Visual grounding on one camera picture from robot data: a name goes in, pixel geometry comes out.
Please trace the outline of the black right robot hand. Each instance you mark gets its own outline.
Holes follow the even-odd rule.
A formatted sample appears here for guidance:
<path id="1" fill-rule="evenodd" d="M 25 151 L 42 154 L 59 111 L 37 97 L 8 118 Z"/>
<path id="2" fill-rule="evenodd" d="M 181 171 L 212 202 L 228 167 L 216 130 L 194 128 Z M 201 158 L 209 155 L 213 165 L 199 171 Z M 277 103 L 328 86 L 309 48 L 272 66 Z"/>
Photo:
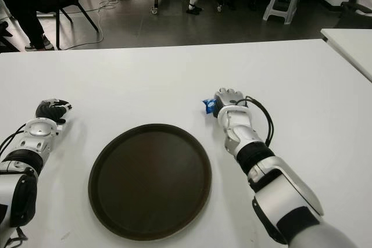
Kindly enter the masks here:
<path id="1" fill-rule="evenodd" d="M 214 107 L 213 116 L 218 117 L 221 110 L 229 116 L 244 116 L 251 118 L 251 113 L 248 109 L 242 109 L 242 107 L 248 107 L 245 97 L 242 92 L 235 91 L 234 89 L 220 88 L 214 95 L 216 104 Z"/>

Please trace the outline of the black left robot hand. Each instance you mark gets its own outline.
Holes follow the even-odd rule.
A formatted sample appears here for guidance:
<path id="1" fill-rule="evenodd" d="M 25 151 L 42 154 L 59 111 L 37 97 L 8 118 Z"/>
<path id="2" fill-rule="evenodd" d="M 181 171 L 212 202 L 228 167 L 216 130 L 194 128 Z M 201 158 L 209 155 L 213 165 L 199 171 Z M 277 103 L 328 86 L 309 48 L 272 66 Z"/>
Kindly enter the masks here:
<path id="1" fill-rule="evenodd" d="M 48 118 L 57 124 L 64 124 L 63 116 L 72 109 L 72 105 L 61 99 L 47 99 L 41 101 L 35 111 L 36 118 Z"/>

